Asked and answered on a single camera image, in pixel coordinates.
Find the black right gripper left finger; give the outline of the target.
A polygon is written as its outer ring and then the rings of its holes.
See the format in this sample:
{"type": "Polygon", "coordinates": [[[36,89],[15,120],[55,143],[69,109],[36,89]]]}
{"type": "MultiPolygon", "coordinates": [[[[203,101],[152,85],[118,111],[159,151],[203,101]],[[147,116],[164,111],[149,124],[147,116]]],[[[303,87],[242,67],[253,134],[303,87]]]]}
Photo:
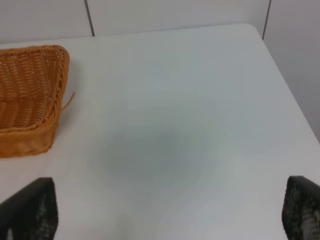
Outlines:
{"type": "Polygon", "coordinates": [[[59,224],[55,183],[40,177],[0,204],[2,240],[53,240],[59,224]]]}

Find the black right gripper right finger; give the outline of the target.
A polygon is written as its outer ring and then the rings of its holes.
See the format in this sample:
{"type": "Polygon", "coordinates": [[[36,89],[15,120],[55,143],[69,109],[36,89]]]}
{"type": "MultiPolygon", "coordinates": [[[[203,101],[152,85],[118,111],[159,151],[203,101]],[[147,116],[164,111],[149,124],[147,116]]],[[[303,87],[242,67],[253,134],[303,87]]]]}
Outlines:
{"type": "Polygon", "coordinates": [[[281,220],[288,240],[320,238],[320,186],[303,176],[287,180],[281,220]]]}

